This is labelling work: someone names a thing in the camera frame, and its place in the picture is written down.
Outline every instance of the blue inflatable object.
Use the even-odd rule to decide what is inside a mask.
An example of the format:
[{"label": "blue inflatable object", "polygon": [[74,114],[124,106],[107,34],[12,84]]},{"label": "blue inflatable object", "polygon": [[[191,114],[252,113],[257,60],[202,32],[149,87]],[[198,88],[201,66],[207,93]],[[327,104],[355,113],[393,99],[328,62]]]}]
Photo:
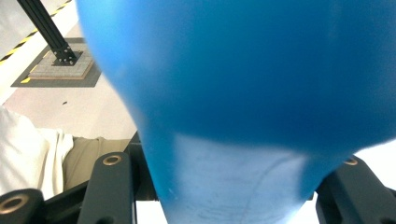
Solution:
[{"label": "blue inflatable object", "polygon": [[396,2],[79,0],[170,224],[285,223],[396,136]]}]

